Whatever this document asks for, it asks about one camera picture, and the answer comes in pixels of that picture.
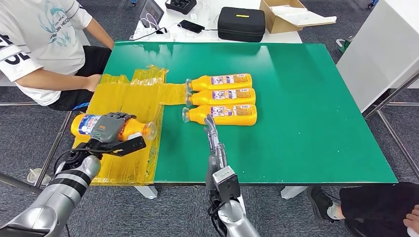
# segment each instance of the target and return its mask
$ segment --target bottle cap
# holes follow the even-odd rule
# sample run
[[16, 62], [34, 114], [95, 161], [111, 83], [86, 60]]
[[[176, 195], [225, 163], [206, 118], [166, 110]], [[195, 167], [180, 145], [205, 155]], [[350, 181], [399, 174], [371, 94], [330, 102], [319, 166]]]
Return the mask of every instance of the bottle cap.
[[192, 106], [192, 94], [191, 93], [186, 93], [186, 102], [185, 102], [187, 107], [191, 107]]
[[186, 79], [186, 94], [192, 92], [192, 80]]
[[157, 136], [157, 126], [154, 122], [149, 122], [144, 125], [142, 135], [145, 139], [152, 141]]
[[187, 108], [187, 107], [184, 107], [182, 109], [182, 120], [183, 120], [183, 122], [189, 122], [190, 121], [190, 119], [189, 119], [189, 108]]

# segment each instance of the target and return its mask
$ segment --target black sneaker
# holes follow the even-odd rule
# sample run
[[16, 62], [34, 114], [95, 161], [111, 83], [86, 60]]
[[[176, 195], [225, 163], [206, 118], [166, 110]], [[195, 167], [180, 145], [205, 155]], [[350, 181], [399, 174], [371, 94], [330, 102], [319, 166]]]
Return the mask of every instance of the black sneaker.
[[320, 220], [327, 220], [333, 223], [335, 220], [327, 214], [327, 210], [333, 205], [333, 202], [326, 196], [323, 190], [320, 187], [309, 187], [307, 195], [313, 206], [314, 215]]

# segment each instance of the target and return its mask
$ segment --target person's hand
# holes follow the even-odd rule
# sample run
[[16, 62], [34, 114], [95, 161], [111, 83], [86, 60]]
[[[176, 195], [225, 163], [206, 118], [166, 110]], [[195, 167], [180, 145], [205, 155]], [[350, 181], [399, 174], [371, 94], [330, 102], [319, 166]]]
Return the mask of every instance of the person's hand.
[[95, 91], [95, 89], [96, 89], [97, 85], [99, 84], [101, 78], [102, 78], [102, 75], [100, 75], [100, 74], [94, 74], [94, 75], [91, 75], [91, 76], [87, 77], [86, 90], [89, 90], [89, 91], [92, 91], [92, 92]]
[[403, 223], [406, 227], [410, 227], [419, 234], [419, 205], [415, 205], [412, 213], [406, 215], [406, 219], [403, 220]]

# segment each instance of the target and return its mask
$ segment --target gray carpet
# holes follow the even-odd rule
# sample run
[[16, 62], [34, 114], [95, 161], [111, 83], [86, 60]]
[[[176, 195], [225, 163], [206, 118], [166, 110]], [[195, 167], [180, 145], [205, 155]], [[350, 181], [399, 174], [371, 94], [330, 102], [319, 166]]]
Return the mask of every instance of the gray carpet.
[[[140, 4], [129, 0], [80, 0], [112, 38], [127, 39], [137, 24]], [[303, 0], [310, 10], [337, 16], [337, 24], [310, 27], [300, 32], [303, 42], [324, 43], [337, 62], [340, 52], [335, 40], [354, 35], [368, 17], [368, 0]], [[93, 45], [100, 45], [88, 36]], [[0, 87], [0, 101], [28, 100], [17, 88]], [[400, 100], [419, 102], [419, 91], [409, 90]], [[417, 108], [389, 108], [385, 114], [405, 142], [409, 152], [419, 155]], [[65, 113], [48, 108], [0, 107], [0, 172], [26, 180], [29, 168], [41, 167]], [[377, 116], [368, 121], [399, 181], [418, 183], [402, 153]], [[58, 149], [71, 147], [66, 130]], [[338, 195], [339, 187], [326, 187]], [[306, 194], [294, 199], [280, 197], [281, 187], [242, 187], [248, 217], [263, 237], [348, 237], [342, 222], [329, 224], [312, 215]], [[204, 187], [158, 187], [159, 196], [148, 200], [133, 187], [91, 187], [69, 221], [73, 237], [189, 237], [217, 236], [206, 216]], [[24, 210], [35, 195], [0, 184], [0, 224]]]

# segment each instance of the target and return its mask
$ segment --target yellow plastic sheet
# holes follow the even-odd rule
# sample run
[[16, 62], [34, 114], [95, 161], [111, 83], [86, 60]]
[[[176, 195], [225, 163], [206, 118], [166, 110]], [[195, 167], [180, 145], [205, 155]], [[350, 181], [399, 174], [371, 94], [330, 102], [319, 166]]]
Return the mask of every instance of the yellow plastic sheet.
[[[166, 69], [150, 66], [135, 70], [131, 82], [125, 75], [103, 75], [87, 110], [88, 114], [104, 115], [125, 112], [137, 116], [142, 123], [154, 121], [158, 134], [147, 147], [124, 157], [104, 155], [101, 170], [92, 185], [148, 185], [154, 181], [163, 120], [163, 105], [184, 104], [185, 84], [166, 81]], [[74, 147], [87, 140], [76, 137]]]

